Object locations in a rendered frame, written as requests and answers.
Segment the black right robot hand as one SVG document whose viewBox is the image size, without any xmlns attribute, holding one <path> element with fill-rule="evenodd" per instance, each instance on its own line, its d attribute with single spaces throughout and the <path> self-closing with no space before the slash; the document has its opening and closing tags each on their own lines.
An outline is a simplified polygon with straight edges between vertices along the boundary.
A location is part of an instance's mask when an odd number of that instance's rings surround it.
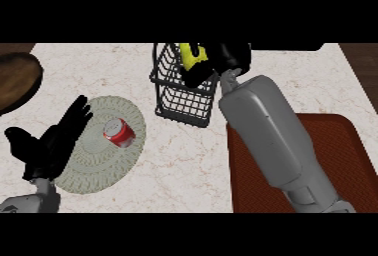
<svg viewBox="0 0 378 256">
<path fill-rule="evenodd" d="M 197 88 L 214 73 L 222 75 L 228 70 L 239 69 L 245 74 L 251 65 L 251 48 L 248 43 L 188 43 L 194 56 L 198 56 L 198 47 L 205 48 L 207 61 L 186 70 L 182 64 L 180 75 L 185 86 Z"/>
</svg>

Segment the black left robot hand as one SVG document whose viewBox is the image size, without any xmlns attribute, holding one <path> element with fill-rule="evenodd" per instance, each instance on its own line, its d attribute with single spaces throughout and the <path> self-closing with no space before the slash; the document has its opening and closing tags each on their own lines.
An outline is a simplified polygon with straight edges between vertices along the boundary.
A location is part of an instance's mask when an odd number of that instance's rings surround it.
<svg viewBox="0 0 378 256">
<path fill-rule="evenodd" d="M 59 123 L 47 128 L 40 138 L 19 127 L 5 130 L 10 153 L 25 163 L 24 180 L 55 180 L 59 177 L 92 117 L 87 97 L 80 95 Z"/>
</svg>

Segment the yellow-green pear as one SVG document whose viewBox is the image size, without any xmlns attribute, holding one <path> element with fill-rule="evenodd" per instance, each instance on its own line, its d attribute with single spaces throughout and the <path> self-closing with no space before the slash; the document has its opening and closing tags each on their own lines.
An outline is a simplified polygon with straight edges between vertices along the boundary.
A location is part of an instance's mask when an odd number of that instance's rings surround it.
<svg viewBox="0 0 378 256">
<path fill-rule="evenodd" d="M 202 61 L 207 61 L 207 54 L 205 54 L 205 48 L 202 46 L 198 47 L 199 54 L 198 56 L 194 56 L 191 45 L 188 43 L 180 43 L 180 57 L 182 57 L 182 64 L 186 70 L 191 70 L 194 65 Z"/>
</svg>

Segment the round pale woven placemat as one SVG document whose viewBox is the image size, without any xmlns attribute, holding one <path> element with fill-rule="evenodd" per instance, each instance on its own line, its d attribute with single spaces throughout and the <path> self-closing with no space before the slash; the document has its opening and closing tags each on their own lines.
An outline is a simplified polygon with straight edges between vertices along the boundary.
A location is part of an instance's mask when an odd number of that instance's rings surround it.
<svg viewBox="0 0 378 256">
<path fill-rule="evenodd" d="M 62 175 L 55 184 L 74 194 L 96 193 L 111 187 L 133 168 L 143 151 L 146 124 L 135 103 L 118 96 L 101 96 L 89 101 L 93 117 L 80 136 Z M 109 120 L 121 118 L 135 131 L 135 141 L 120 148 L 104 137 Z"/>
</svg>

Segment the red can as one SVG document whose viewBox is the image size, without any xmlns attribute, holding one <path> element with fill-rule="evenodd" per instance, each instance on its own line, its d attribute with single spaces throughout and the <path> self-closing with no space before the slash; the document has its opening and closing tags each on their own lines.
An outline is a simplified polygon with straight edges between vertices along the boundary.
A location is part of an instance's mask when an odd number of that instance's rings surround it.
<svg viewBox="0 0 378 256">
<path fill-rule="evenodd" d="M 127 148 L 135 141 L 135 131 L 121 118 L 109 120 L 104 127 L 104 137 L 120 148 Z"/>
</svg>

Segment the round brown wooden board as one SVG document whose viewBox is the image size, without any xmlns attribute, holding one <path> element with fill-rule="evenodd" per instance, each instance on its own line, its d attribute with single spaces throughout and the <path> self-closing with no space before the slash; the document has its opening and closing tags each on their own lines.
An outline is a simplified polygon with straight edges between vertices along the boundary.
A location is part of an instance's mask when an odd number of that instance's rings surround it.
<svg viewBox="0 0 378 256">
<path fill-rule="evenodd" d="M 0 55 L 0 116 L 15 111 L 36 95 L 44 69 L 25 52 Z"/>
</svg>

